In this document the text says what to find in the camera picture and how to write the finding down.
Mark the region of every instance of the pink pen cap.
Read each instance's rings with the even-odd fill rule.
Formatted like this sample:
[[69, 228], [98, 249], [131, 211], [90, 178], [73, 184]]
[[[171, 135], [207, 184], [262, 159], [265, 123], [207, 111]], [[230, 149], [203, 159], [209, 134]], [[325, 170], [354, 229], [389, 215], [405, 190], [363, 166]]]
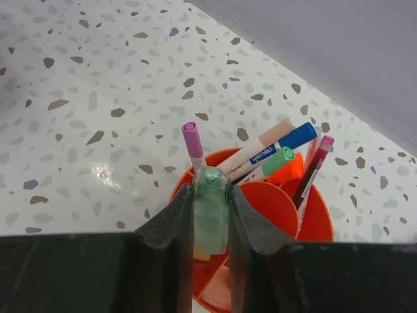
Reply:
[[197, 125], [194, 122], [189, 122], [181, 127], [181, 130], [190, 157], [201, 158], [203, 156], [203, 147], [201, 146]]

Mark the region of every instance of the blue marker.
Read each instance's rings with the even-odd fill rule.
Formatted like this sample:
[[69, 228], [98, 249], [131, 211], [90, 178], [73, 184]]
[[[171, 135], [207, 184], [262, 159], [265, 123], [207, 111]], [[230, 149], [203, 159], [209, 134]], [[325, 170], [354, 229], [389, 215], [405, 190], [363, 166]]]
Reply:
[[277, 153], [282, 147], [296, 149], [316, 137], [317, 133], [313, 125], [311, 123], [305, 123], [278, 140], [276, 143], [265, 148], [265, 150], [259, 151], [256, 155], [251, 157], [249, 161], [243, 163], [237, 169], [229, 173], [229, 177], [232, 181], [234, 181], [239, 177], [247, 175], [262, 163], [266, 162], [268, 157]]

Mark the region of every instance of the brand logo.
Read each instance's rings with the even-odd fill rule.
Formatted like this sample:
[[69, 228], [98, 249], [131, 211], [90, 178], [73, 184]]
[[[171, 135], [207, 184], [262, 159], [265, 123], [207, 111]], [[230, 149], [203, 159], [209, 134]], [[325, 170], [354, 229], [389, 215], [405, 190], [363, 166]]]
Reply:
[[254, 165], [254, 164], [258, 163], [259, 161], [262, 161], [264, 158], [267, 158], [270, 155], [273, 155], [276, 152], [277, 152], [277, 149], [275, 148], [275, 146], [274, 145], [270, 145], [264, 151], [261, 151], [257, 155], [251, 157], [250, 158], [250, 163], [252, 165]]

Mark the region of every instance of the red pen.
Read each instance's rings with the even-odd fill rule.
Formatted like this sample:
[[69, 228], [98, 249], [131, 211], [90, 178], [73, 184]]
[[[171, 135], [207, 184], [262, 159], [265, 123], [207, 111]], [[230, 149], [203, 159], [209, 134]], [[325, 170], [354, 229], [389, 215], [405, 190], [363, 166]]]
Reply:
[[313, 156], [309, 166], [307, 167], [306, 173], [301, 178], [300, 185], [298, 186], [294, 196], [293, 202], [296, 209], [302, 209], [298, 211], [300, 222], [298, 223], [299, 228], [301, 228], [302, 220], [304, 213], [306, 211], [306, 205], [302, 205], [304, 201], [307, 201], [310, 188], [314, 182], [314, 178], [317, 176], [330, 148], [334, 143], [334, 138], [330, 136], [323, 136], [320, 141], [319, 148]]

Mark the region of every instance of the green transparent highlighter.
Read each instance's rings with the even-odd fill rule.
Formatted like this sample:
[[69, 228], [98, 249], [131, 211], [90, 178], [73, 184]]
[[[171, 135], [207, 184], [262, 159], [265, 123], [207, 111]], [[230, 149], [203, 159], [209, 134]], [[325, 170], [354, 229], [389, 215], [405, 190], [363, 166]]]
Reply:
[[194, 241], [208, 254], [226, 252], [230, 187], [229, 176], [218, 168], [208, 166], [194, 173]]

